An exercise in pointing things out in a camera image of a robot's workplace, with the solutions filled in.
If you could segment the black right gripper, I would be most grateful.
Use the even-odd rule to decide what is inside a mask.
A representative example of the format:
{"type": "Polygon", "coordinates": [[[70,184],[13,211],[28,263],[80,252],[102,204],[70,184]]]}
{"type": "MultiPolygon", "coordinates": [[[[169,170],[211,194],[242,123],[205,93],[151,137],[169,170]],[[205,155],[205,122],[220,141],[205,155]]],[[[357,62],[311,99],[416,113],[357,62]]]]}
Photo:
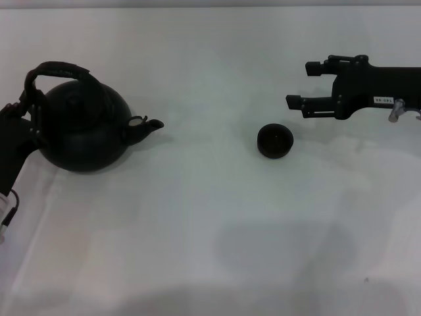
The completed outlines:
{"type": "Polygon", "coordinates": [[[366,55],[330,55],[323,62],[307,62],[305,69],[308,76],[337,76],[329,97],[286,96],[288,108],[305,119],[346,120],[365,108],[391,109],[391,120],[409,111],[420,113],[419,67],[373,66],[366,55]]]}

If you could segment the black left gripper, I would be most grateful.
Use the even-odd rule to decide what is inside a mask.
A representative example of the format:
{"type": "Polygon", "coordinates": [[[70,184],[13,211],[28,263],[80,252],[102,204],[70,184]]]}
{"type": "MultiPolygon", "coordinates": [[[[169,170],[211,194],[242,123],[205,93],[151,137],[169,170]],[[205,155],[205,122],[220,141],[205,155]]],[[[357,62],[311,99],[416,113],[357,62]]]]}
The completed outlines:
{"type": "Polygon", "coordinates": [[[1,193],[9,195],[21,168],[35,150],[46,147],[43,136],[42,110],[47,104],[41,90],[33,95],[22,92],[20,103],[8,103],[0,111],[1,117],[1,193]],[[30,114],[30,120],[23,118],[30,114]]]}

